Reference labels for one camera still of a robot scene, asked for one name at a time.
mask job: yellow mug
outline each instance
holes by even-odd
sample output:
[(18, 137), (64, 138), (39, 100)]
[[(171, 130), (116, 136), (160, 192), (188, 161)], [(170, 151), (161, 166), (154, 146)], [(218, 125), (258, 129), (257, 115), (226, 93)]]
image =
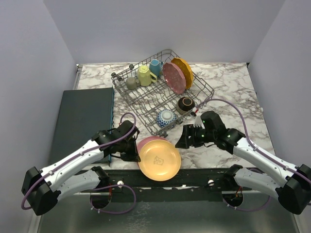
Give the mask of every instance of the yellow mug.
[(138, 68), (138, 79), (141, 86), (148, 86), (157, 81), (157, 76), (146, 65), (142, 65)]

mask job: blue mug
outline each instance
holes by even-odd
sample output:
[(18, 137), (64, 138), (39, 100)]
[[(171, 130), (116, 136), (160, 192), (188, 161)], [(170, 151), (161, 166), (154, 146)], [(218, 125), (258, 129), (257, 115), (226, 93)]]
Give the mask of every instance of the blue mug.
[(160, 77), (162, 73), (162, 66), (163, 66), (163, 62), (160, 62), (157, 59), (153, 59), (151, 63), (149, 64), (149, 69), (157, 77)]

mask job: orange plate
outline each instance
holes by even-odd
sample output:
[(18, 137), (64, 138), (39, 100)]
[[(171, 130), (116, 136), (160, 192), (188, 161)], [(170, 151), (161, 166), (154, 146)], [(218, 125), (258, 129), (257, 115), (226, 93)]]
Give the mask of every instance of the orange plate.
[(153, 140), (144, 145), (139, 156), (140, 170), (154, 181), (167, 181), (174, 177), (180, 169), (179, 151), (168, 141)]
[(181, 69), (186, 79), (186, 89), (189, 89), (193, 83), (193, 72), (189, 64), (180, 57), (174, 57), (171, 63), (174, 63)]

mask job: dark brown bowl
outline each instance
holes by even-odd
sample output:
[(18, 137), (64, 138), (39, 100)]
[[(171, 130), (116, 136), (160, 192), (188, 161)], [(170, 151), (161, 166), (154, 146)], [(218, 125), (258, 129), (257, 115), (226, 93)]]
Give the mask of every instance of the dark brown bowl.
[(190, 97), (183, 97), (179, 99), (177, 106), (180, 110), (188, 112), (195, 107), (195, 103)]

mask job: wire dish rack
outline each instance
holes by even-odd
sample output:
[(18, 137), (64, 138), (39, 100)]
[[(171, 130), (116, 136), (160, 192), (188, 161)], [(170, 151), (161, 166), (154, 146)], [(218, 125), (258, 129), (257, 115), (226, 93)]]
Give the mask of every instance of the wire dish rack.
[[(149, 86), (138, 86), (134, 90), (127, 89), (125, 82), (129, 77), (137, 78), (138, 67), (149, 65), (153, 59), (157, 59), (163, 63), (170, 62), (174, 57), (179, 56), (172, 50), (163, 50), (135, 65), (131, 64), (128, 69), (119, 74), (111, 74), (115, 89), (131, 107), (150, 134), (154, 136), (166, 137), (168, 130), (172, 129), (176, 124), (181, 124), (183, 119), (191, 114), (191, 111), (183, 115), (179, 114), (176, 105), (180, 98), (190, 97), (197, 105), (207, 98), (212, 98), (214, 95), (214, 89), (195, 73), (193, 73), (194, 79), (192, 86), (181, 95), (174, 93), (167, 86), (163, 75), (158, 78), (157, 82), (151, 83)], [(172, 110), (177, 115), (177, 120), (161, 128), (156, 123), (156, 118), (163, 109)]]

